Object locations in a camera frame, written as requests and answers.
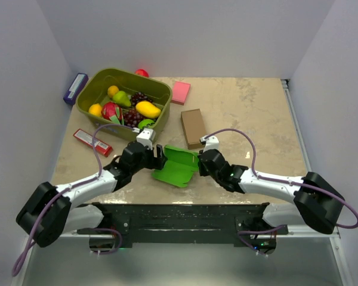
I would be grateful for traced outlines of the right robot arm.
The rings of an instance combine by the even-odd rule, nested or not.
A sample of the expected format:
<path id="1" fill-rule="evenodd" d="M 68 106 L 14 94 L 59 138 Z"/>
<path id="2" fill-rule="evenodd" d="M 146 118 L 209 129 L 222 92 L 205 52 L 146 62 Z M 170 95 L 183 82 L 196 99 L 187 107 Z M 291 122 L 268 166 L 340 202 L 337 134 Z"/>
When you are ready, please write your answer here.
<path id="1" fill-rule="evenodd" d="M 286 177 L 257 173 L 247 166 L 229 164 L 216 149 L 198 155 L 201 176 L 210 176 L 230 192 L 263 194 L 295 205 L 303 221 L 317 232 L 333 233 L 344 197 L 318 173 Z"/>

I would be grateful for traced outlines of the green paper box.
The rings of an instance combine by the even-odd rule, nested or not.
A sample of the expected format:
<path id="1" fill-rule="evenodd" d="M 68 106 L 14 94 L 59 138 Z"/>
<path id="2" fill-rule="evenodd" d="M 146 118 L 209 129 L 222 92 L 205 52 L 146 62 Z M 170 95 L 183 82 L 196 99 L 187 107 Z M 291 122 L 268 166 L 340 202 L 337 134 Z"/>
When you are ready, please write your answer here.
<path id="1" fill-rule="evenodd" d="M 179 188 L 187 187 L 194 173 L 199 171 L 198 154 L 172 145 L 165 145 L 163 153 L 167 161 L 162 170 L 153 171 L 152 177 Z"/>

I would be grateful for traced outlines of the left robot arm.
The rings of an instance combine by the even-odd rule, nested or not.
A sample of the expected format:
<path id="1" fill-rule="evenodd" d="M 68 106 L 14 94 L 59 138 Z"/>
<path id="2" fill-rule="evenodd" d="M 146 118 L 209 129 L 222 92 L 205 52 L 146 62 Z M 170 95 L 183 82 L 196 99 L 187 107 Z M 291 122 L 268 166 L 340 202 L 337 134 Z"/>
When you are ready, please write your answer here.
<path id="1" fill-rule="evenodd" d="M 158 144 L 149 149 L 134 141 L 124 148 L 119 159 L 113 159 L 99 172 L 69 184 L 38 185 L 16 217 L 16 223 L 38 246 L 52 244 L 65 232 L 92 228 L 99 234 L 111 229 L 111 218 L 103 213 L 94 215 L 79 224 L 73 215 L 81 204 L 103 194 L 115 192 L 131 182 L 134 174 L 142 169 L 161 170 L 167 158 Z"/>

